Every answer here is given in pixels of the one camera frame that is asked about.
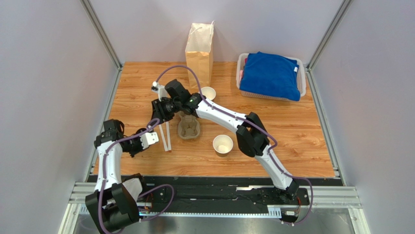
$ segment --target white basket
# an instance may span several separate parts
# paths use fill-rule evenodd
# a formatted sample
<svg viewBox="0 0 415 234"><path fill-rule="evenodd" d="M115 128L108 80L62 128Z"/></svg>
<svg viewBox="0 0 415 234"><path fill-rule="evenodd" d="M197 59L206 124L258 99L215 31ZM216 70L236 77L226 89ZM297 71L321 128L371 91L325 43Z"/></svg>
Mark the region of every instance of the white basket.
<svg viewBox="0 0 415 234"><path fill-rule="evenodd" d="M249 55L249 53L243 53L243 54L239 55L238 65L236 67L236 86L238 87L238 89L239 89L239 85L241 83L241 80L239 78L239 74L240 74L240 71L245 66L245 58L247 58L248 55ZM291 57L286 57L286 58L297 61L297 64L299 66L299 72L297 72L297 89L300 92L300 97L302 97L302 96L305 95L305 86L306 86L304 66L303 66L301 60L299 60L298 58L291 58ZM241 94L242 94L242 96L252 97L252 98L267 98L267 99L274 99L274 100L291 101L287 98L271 97L271 96L246 92L246 91L243 91L243 90L241 90Z"/></svg>

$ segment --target wooden table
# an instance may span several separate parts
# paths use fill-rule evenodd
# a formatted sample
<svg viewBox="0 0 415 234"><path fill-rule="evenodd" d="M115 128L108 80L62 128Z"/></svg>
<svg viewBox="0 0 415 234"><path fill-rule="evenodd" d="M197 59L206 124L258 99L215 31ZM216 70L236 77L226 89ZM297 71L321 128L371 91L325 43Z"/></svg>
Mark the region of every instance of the wooden table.
<svg viewBox="0 0 415 234"><path fill-rule="evenodd" d="M151 118L151 101L157 94L151 84L166 68L183 64L177 62L127 62L124 66L110 119L125 124L125 134L130 136L143 128ZM277 101L243 97L236 87L236 63L216 62L213 66L211 87L216 90L215 102L239 113L255 112L278 146L274 149L285 168L295 176L333 177L334 171L321 131L310 89L299 102ZM187 71L175 68L160 80L166 84L178 79L189 87ZM131 175L161 176L268 176L253 158L237 148L236 136L229 130L208 120L199 119L201 133L197 139L182 140L177 134L179 116L170 121L171 152L165 152L158 127L160 142L131 158L124 153L121 173ZM227 157L215 154L213 139L220 134L230 136L234 148Z"/></svg>

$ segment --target white cup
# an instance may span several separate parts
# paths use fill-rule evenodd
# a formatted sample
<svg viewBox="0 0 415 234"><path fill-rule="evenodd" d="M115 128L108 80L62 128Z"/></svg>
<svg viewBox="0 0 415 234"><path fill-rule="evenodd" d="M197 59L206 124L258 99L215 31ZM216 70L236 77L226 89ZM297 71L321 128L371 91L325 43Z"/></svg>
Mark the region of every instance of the white cup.
<svg viewBox="0 0 415 234"><path fill-rule="evenodd" d="M206 98L213 101L216 97L216 91L212 87L203 87L202 95L205 95Z"/></svg>
<svg viewBox="0 0 415 234"><path fill-rule="evenodd" d="M225 157L233 148L233 141L227 135L219 135L213 140L213 148L220 157Z"/></svg>

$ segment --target white wall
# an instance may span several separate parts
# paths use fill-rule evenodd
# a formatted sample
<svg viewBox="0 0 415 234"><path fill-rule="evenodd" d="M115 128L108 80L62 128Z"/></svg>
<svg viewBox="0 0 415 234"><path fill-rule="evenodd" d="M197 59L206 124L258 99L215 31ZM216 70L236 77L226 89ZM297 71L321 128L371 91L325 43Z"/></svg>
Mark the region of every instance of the white wall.
<svg viewBox="0 0 415 234"><path fill-rule="evenodd" d="M355 0L314 70L374 234L415 223L415 1Z"/></svg>
<svg viewBox="0 0 415 234"><path fill-rule="evenodd" d="M270 52L308 63L342 0L91 0L125 61L184 61L192 22L216 20L215 61Z"/></svg>
<svg viewBox="0 0 415 234"><path fill-rule="evenodd" d="M78 0L3 0L0 22L0 232L57 233L116 69Z"/></svg>

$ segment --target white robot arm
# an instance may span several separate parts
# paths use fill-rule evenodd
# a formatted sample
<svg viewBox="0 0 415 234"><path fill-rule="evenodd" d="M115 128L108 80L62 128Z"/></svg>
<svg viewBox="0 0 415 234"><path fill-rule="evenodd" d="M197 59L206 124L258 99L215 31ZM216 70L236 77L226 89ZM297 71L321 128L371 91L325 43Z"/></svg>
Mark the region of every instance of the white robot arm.
<svg viewBox="0 0 415 234"><path fill-rule="evenodd" d="M275 187L285 191L289 199L296 196L299 184L288 176L290 173L278 160L273 150L270 150L269 139L261 131L248 124L248 122L253 123L266 132L255 113L240 114L203 98L199 93L191 95L176 79L166 86L160 86L154 82L152 89L159 93L160 89L165 89L170 95L170 97L159 98L152 102L152 118L159 118L163 123L170 121L174 113L183 111L187 115L208 119L227 128L236 134L238 148L242 153L254 157L265 168Z"/></svg>
<svg viewBox="0 0 415 234"><path fill-rule="evenodd" d="M240 119L236 119L234 117L230 117L229 115L224 114L223 112L218 111L217 109L221 109L228 113L233 113L236 117L240 118L246 118L244 114L240 114L237 112L233 112L229 109L226 109L225 107L219 106L218 104L214 103L213 101L207 99L207 102L209 102L210 105L208 105L206 102L202 101L199 103L198 108L196 109L196 114L199 118L208 119L212 122L215 122L234 134L238 131L238 127L243 125L244 121ZM287 172L285 167L282 165L280 160L277 158L273 150L270 150L270 154L268 154L268 149L271 147L271 145L265 146L263 150L263 155L255 155L255 159L259 161L259 163L264 167L266 172L269 174L269 176L272 179L272 182L274 183L274 186L286 190L291 182L292 178L284 175L274 164L271 157L278 163L280 168Z"/></svg>

